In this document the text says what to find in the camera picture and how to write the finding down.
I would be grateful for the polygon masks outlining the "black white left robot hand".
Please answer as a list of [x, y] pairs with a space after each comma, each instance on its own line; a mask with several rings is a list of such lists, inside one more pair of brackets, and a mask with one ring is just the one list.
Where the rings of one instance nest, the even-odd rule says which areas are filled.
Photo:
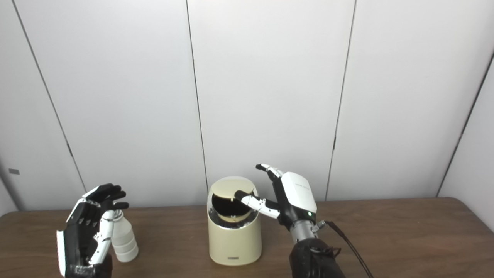
[[59, 271], [64, 278], [110, 278], [113, 271], [109, 248], [118, 211], [127, 209], [126, 192], [107, 183], [83, 194], [67, 217], [66, 227], [56, 231]]

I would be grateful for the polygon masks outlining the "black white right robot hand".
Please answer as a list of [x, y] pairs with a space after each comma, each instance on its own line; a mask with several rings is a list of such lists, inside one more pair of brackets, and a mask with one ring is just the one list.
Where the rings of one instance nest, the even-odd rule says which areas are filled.
[[300, 221], [310, 225], [316, 224], [316, 202], [307, 179], [297, 173], [282, 172], [267, 164], [257, 164], [256, 169], [267, 173], [277, 200], [270, 201], [241, 190], [235, 192], [236, 200], [277, 219], [288, 231]]

